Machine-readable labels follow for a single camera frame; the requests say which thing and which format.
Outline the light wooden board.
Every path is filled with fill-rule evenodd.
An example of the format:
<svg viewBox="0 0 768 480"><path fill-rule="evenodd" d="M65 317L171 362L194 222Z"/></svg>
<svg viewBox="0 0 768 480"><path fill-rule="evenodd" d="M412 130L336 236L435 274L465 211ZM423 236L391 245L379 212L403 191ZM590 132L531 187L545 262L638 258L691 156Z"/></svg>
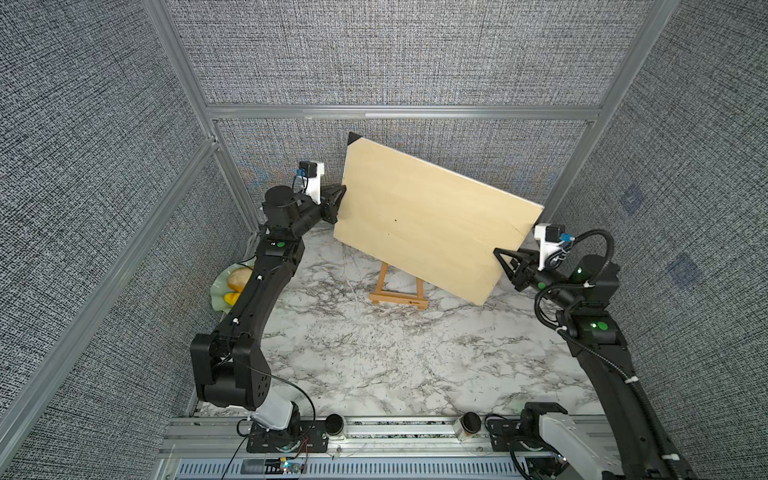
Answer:
<svg viewBox="0 0 768 480"><path fill-rule="evenodd" d="M502 275L494 249L518 249L543 211L356 133L342 184L336 240L475 305Z"/></svg>

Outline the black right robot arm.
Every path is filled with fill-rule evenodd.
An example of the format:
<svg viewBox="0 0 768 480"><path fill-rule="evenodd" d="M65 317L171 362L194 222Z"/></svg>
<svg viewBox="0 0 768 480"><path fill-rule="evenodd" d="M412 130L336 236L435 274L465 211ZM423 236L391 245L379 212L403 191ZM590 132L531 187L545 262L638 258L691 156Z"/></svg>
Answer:
<svg viewBox="0 0 768 480"><path fill-rule="evenodd" d="M537 320L563 339L587 374L613 433L621 470L594 463L599 479L693 479L690 463L675 447L640 383L628 342L608 310L618 290L614 247L586 255L565 276L541 269L534 250L496 248L494 257L516 290L535 290Z"/></svg>

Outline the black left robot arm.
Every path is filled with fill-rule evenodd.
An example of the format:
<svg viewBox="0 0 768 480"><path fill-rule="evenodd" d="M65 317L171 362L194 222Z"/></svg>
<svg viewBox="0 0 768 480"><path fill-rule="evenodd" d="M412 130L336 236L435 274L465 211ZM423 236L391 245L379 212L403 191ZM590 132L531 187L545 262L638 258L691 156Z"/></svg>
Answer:
<svg viewBox="0 0 768 480"><path fill-rule="evenodd" d="M300 426L298 405L271 390L276 377L262 352L262 337L279 296L298 270L303 236L320 222L338 221L345 193L343 185L326 186L314 201L289 186L270 188L262 203L266 227L243 292L212 332L196 335L190 345L199 400L243 407L258 426L289 441L301 441L308 432Z"/></svg>

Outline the small wooden easel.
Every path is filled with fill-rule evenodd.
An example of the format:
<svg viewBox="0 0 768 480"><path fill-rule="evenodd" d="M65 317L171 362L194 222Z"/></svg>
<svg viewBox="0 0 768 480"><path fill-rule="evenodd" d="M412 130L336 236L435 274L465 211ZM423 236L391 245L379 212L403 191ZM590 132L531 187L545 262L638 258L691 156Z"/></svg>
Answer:
<svg viewBox="0 0 768 480"><path fill-rule="evenodd" d="M375 288L368 295L373 305L382 303L405 305L415 307L419 311L425 311L429 307L429 300L425 295L425 284L421 278L414 278L413 287L406 291L404 288L391 289L387 284L390 265L382 262L378 273Z"/></svg>

